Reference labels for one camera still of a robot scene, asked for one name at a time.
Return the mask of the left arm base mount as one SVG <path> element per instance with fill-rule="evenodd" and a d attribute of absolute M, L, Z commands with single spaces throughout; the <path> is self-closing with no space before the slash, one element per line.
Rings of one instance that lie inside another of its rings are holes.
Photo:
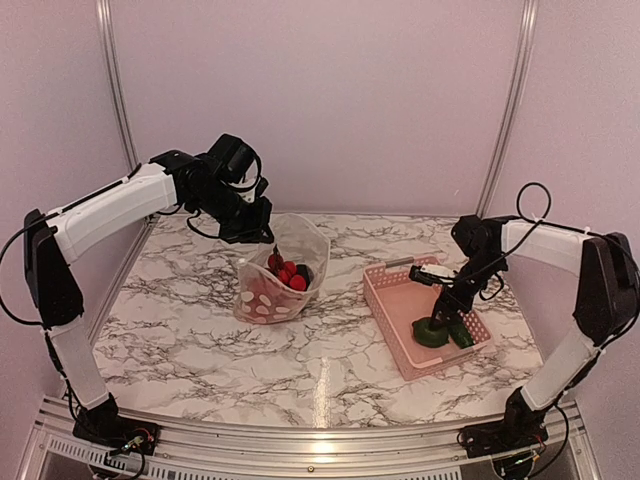
<path fill-rule="evenodd" d="M 140 445 L 144 455 L 155 451 L 160 426 L 153 422 L 123 417 L 113 396 L 95 408 L 77 408 L 74 417 L 73 435 L 76 438 L 117 449 L 124 447 L 136 437 L 142 438 Z"/>

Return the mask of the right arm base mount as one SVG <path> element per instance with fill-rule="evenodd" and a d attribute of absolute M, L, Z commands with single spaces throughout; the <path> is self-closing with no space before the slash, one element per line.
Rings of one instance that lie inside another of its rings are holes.
<path fill-rule="evenodd" d="M 522 388 L 516 389 L 505 404 L 500 420 L 468 425 L 459 430 L 458 444 L 469 458 L 504 453 L 532 446 L 548 439 L 544 426 L 551 406 L 531 410 L 524 400 Z"/>

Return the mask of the clear zip top bag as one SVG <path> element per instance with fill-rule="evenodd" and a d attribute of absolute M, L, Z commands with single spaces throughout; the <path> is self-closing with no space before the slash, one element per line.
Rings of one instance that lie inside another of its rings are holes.
<path fill-rule="evenodd" d="M 259 325 L 295 319 L 326 277 L 330 240 L 311 220 L 282 214 L 271 223 L 275 241 L 238 263 L 234 315 Z"/>

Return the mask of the bunch of red strawberries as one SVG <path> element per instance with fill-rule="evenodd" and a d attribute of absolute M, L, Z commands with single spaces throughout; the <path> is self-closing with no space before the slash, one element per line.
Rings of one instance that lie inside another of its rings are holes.
<path fill-rule="evenodd" d="M 274 246 L 267 259 L 268 270 L 286 287 L 292 289 L 289 284 L 291 277 L 296 273 L 296 265 L 293 261 L 285 260 L 277 246 Z"/>

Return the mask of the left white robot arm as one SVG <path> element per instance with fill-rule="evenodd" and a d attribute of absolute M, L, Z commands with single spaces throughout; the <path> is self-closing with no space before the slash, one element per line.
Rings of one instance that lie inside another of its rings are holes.
<path fill-rule="evenodd" d="M 269 244 L 272 204 L 262 160 L 241 138 L 221 135 L 206 152 L 170 150 L 123 177 L 48 214 L 25 218 L 25 279 L 56 359 L 82 407 L 89 431 L 106 445 L 125 438 L 126 423 L 103 406 L 110 393 L 84 331 L 84 299 L 71 265 L 129 225 L 172 207 L 206 213 L 227 244 Z"/>

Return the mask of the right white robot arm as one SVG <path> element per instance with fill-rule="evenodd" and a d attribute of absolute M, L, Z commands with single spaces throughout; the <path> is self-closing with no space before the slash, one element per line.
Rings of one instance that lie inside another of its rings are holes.
<path fill-rule="evenodd" d="M 505 312 L 512 300 L 517 303 L 516 316 L 526 320 L 544 360 L 524 385 L 524 398 L 535 407 L 547 406 L 552 394 L 568 389 L 560 382 L 568 378 L 568 368 L 577 363 L 564 346 L 566 336 L 577 337 L 578 327 L 572 316 L 577 272 L 553 266 L 545 257 L 515 259 L 509 264 L 508 291 L 488 302 L 476 297 L 475 308 Z M 632 350 L 638 339 L 639 333 L 634 332 L 619 344 L 620 351 L 603 354 L 601 364 L 570 395 L 578 401 L 589 428 L 639 431 L 639 353 Z"/>

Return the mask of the pink plastic basket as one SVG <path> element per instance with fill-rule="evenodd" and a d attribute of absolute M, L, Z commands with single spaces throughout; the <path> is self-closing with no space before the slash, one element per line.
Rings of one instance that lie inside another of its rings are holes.
<path fill-rule="evenodd" d="M 373 264 L 363 270 L 364 298 L 406 381 L 465 362 L 493 341 L 474 311 L 460 313 L 459 322 L 452 326 L 430 328 L 428 318 L 433 315 L 441 286 L 412 280 L 413 267 L 425 267 L 440 276 L 452 274 L 436 257 L 427 255 Z"/>

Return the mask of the purple eggplant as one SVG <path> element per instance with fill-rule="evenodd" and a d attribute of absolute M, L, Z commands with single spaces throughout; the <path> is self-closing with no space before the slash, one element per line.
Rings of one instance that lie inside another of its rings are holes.
<path fill-rule="evenodd" d="M 289 286 L 296 291 L 307 291 L 313 279 L 313 272 L 306 264 L 297 264 L 296 273 L 291 277 Z"/>

